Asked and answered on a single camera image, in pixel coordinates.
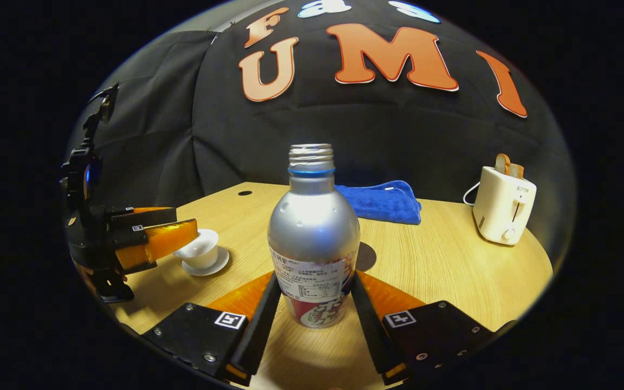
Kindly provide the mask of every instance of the blue towel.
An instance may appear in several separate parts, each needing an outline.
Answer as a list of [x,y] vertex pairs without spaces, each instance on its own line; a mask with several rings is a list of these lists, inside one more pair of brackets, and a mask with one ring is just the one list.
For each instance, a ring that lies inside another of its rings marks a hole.
[[360,218],[386,220],[398,224],[420,224],[420,203],[413,189],[405,181],[394,180],[372,187],[346,187],[336,189],[353,206]]

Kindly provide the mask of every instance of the white cable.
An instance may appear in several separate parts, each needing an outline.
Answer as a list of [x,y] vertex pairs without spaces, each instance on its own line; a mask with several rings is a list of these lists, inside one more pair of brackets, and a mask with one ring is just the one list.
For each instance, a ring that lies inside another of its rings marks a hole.
[[468,190],[468,191],[466,191],[466,193],[464,193],[464,203],[466,203],[466,205],[473,206],[475,204],[475,203],[468,203],[468,202],[466,202],[466,195],[471,193],[471,191],[475,190],[476,187],[478,187],[479,185],[480,185],[480,182],[476,183],[475,186],[471,187],[470,190]]

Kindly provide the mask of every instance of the silver aluminum bottle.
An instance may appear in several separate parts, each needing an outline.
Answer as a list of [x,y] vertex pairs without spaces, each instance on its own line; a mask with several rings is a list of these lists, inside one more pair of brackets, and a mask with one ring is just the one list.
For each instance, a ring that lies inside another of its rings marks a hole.
[[276,205],[268,244],[297,323],[328,328],[345,313],[360,245],[358,217],[334,187],[330,144],[290,146],[290,190]]

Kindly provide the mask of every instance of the white saucer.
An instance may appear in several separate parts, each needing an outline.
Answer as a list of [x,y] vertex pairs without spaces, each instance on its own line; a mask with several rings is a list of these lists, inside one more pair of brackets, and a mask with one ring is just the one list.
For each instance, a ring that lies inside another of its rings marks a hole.
[[216,272],[223,269],[223,267],[225,267],[225,265],[228,263],[228,260],[230,260],[230,252],[228,252],[228,250],[225,249],[224,247],[219,246],[218,247],[218,259],[212,266],[207,267],[205,269],[196,269],[190,266],[189,264],[186,264],[185,262],[183,262],[183,269],[189,275],[194,275],[194,276],[213,275]]

